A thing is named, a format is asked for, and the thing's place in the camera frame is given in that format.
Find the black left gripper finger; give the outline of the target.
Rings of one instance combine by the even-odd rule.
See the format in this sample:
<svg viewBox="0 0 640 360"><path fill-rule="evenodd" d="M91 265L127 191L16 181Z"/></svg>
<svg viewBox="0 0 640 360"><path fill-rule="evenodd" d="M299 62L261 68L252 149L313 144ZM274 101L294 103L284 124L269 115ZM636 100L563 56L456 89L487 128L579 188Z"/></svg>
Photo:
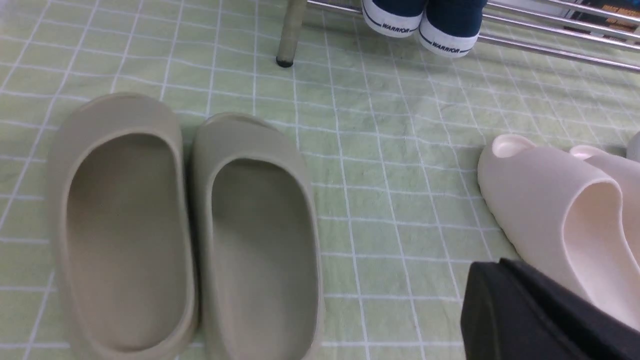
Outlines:
<svg viewBox="0 0 640 360"><path fill-rule="evenodd" d="M523 260L475 261L462 301L468 360L637 360L640 335Z"/></svg>

